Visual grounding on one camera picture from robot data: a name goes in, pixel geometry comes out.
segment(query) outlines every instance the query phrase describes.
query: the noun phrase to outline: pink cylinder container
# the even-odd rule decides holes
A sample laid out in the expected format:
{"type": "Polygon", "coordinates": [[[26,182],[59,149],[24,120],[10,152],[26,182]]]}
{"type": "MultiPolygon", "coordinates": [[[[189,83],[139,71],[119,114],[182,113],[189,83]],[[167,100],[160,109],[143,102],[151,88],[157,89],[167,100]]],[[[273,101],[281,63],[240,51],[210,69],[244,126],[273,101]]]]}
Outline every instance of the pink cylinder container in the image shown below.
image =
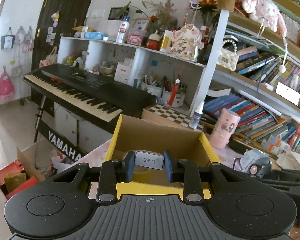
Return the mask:
{"type": "Polygon", "coordinates": [[[223,149],[229,142],[231,135],[234,133],[240,121],[240,116],[229,109],[223,109],[220,118],[210,136],[210,144],[217,148],[223,149]]]}

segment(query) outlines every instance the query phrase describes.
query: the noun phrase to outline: dark wooden door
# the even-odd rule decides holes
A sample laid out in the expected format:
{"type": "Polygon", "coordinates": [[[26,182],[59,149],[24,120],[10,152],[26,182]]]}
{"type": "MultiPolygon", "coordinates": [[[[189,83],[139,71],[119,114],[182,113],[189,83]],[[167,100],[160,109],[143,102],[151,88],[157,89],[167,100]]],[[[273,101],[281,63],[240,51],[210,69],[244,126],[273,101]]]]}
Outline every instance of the dark wooden door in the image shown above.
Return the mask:
{"type": "MultiPolygon", "coordinates": [[[[39,16],[38,26],[34,39],[34,50],[32,56],[32,70],[39,67],[40,60],[45,59],[54,46],[59,46],[60,37],[73,37],[71,28],[84,25],[87,11],[91,0],[44,0],[39,16]],[[58,26],[53,28],[56,38],[53,45],[46,42],[48,28],[52,27],[51,15],[60,11],[58,26]]],[[[42,95],[35,90],[31,90],[31,100],[40,104],[42,95]]],[[[46,100],[45,111],[54,115],[53,102],[46,100]]]]}

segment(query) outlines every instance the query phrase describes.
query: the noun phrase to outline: white piano key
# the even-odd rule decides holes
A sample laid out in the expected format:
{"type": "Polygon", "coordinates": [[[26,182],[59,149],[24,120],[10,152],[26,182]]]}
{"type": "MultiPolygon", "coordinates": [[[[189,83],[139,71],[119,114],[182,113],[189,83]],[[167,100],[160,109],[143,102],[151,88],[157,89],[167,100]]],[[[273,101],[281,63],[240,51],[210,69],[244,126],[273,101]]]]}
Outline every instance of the white piano key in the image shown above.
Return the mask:
{"type": "Polygon", "coordinates": [[[75,98],[75,95],[69,95],[66,93],[66,91],[58,90],[57,88],[53,87],[51,84],[33,76],[33,75],[26,75],[25,79],[28,79],[29,81],[35,83],[36,85],[42,87],[43,89],[47,90],[48,92],[54,94],[55,96],[71,103],[72,105],[86,111],[89,114],[94,115],[95,117],[98,117],[106,122],[110,122],[112,119],[114,119],[117,115],[119,115],[122,110],[118,109],[110,114],[107,113],[107,111],[102,111],[102,109],[98,109],[98,106],[105,104],[105,102],[99,103],[95,106],[91,106],[90,104],[87,104],[86,101],[81,101],[80,99],[75,98]]]}

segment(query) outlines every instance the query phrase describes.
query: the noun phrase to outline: round pad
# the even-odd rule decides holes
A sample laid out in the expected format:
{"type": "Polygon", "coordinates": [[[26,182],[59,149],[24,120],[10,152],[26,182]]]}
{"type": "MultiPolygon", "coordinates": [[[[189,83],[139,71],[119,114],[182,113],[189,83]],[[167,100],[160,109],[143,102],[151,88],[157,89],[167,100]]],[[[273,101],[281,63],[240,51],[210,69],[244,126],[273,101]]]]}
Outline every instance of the round pad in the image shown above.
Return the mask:
{"type": "Polygon", "coordinates": [[[293,200],[276,191],[219,192],[208,202],[211,217],[233,236],[268,239],[290,230],[297,215],[293,200]]]}
{"type": "Polygon", "coordinates": [[[64,206],[65,202],[62,198],[53,195],[43,195],[30,200],[27,208],[36,216],[51,216],[61,211],[64,206]]]}
{"type": "Polygon", "coordinates": [[[263,216],[270,213],[273,209],[273,203],[270,199],[259,195],[246,195],[237,200],[237,208],[252,216],[263,216]]]}
{"type": "Polygon", "coordinates": [[[80,228],[92,211],[92,201],[71,183],[44,181],[10,198],[4,216],[13,233],[54,238],[80,228]]]}

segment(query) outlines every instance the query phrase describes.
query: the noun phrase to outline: white handbag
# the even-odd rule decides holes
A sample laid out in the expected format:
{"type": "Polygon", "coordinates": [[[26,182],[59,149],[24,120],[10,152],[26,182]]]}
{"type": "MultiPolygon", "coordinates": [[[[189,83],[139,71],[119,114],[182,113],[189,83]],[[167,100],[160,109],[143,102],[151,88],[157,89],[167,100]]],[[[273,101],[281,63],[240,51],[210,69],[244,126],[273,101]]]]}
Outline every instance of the white handbag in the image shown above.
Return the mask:
{"type": "Polygon", "coordinates": [[[239,55],[237,55],[237,45],[232,40],[225,40],[222,43],[222,47],[227,42],[230,42],[234,45],[234,52],[222,48],[219,53],[219,58],[218,58],[217,64],[219,64],[225,68],[228,68],[231,71],[235,71],[235,69],[237,68],[238,60],[239,60],[239,55]]]}

